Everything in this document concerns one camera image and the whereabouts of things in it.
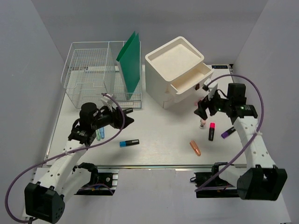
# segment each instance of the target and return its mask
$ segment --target marker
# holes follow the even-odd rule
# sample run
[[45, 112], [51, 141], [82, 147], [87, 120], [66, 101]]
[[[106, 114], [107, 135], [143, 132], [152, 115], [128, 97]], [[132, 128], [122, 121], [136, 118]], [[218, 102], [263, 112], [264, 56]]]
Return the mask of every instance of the marker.
[[230, 129], [222, 133], [221, 137], [225, 139], [226, 137], [230, 136], [234, 132], [235, 132], [235, 127], [231, 127]]
[[215, 123], [210, 123], [209, 141], [213, 141], [213, 139], [214, 139], [214, 132], [215, 132]]
[[126, 146], [134, 146], [139, 144], [139, 139], [135, 140], [129, 140], [129, 141], [121, 141], [120, 147], [126, 147]]

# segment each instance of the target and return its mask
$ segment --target purple highlighter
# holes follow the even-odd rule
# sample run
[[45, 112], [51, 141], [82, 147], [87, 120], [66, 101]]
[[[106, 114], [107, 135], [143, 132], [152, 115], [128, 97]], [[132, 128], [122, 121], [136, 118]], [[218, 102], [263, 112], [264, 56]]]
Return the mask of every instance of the purple highlighter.
[[230, 136], [234, 132], [235, 132], [235, 127], [231, 127], [230, 129], [222, 133], [221, 137], [225, 139], [226, 137]]

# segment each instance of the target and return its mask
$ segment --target green folder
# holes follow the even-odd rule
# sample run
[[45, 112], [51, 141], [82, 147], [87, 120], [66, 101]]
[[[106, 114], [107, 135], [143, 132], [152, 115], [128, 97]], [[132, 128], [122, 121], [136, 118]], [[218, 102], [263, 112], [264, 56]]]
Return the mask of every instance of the green folder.
[[125, 92], [129, 100], [140, 80], [140, 41], [135, 32], [122, 47], [116, 58]]

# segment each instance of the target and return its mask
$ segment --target white table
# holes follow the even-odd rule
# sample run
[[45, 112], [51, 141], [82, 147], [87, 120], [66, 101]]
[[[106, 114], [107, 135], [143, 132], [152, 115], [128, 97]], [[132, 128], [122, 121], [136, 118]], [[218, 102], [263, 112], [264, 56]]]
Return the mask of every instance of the white table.
[[[228, 74], [228, 69], [215, 70], [212, 79]], [[194, 102], [203, 97], [203, 91], [165, 110], [161, 108], [145, 91], [143, 68], [142, 109], [129, 114], [135, 122], [111, 142], [89, 150], [79, 161], [96, 165], [211, 165], [215, 162], [230, 161], [242, 148], [239, 136], [233, 133], [225, 140], [220, 136], [232, 124], [224, 113], [209, 117], [205, 129], [199, 129], [200, 118], [193, 112]], [[218, 80], [218, 88], [227, 92], [231, 77]], [[79, 118], [79, 112], [67, 95], [64, 97], [57, 126], [50, 145], [49, 157], [60, 154], [70, 134], [73, 122]], [[209, 123], [216, 124], [214, 141], [208, 140]], [[117, 132], [110, 126], [105, 127], [105, 139]], [[131, 147], [119, 147], [124, 140], [139, 139], [140, 144]], [[200, 150], [198, 157], [190, 147], [194, 140]], [[246, 164], [245, 156], [241, 156], [235, 164]]]
[[[47, 172], [38, 168], [33, 182]], [[113, 196], [73, 196], [58, 224], [279, 224], [284, 199], [196, 198], [193, 171], [121, 169]], [[34, 224], [47, 224], [42, 220]]]

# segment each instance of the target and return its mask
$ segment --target tabletop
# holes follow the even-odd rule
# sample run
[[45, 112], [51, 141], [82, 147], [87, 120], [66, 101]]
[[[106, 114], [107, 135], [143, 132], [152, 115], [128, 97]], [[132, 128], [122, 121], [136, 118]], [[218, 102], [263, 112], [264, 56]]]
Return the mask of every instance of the tabletop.
[[[229, 69], [215, 69], [212, 78], [229, 74]], [[218, 80], [218, 89], [227, 92], [231, 77]], [[230, 161], [242, 148], [238, 134], [235, 132], [226, 139], [221, 134], [232, 127], [230, 119], [224, 113], [207, 119], [205, 129], [200, 129], [200, 117], [193, 112], [194, 105], [205, 96], [203, 90], [173, 105], [168, 109], [161, 108], [145, 91], [144, 68], [142, 73], [142, 109], [128, 114], [135, 121], [124, 129], [111, 142], [95, 147], [81, 157], [79, 163], [89, 162], [95, 165], [134, 166], [134, 165], [174, 165], [194, 166], [211, 165], [215, 162]], [[66, 144], [73, 122], [79, 118], [79, 110], [74, 107], [65, 95], [57, 125], [50, 144], [49, 158], [60, 154]], [[216, 124], [213, 141], [208, 140], [210, 122]], [[118, 130], [105, 127], [105, 140]], [[120, 148], [119, 142], [139, 139], [140, 144]], [[201, 150], [198, 157], [190, 147], [194, 140]], [[245, 155], [240, 156], [235, 164], [246, 164]]]

